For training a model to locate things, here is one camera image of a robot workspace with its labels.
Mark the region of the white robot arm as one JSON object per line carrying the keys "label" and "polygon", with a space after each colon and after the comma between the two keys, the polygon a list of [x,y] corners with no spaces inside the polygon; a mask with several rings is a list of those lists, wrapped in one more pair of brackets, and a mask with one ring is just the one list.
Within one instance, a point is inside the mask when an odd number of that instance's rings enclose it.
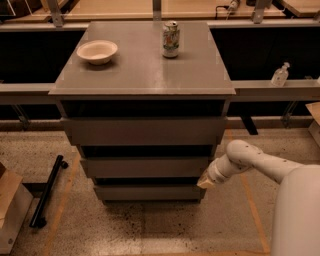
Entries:
{"label": "white robot arm", "polygon": [[320,166],[269,155],[243,140],[209,164],[197,186],[209,189],[253,168],[279,185],[270,256],[320,256]]}

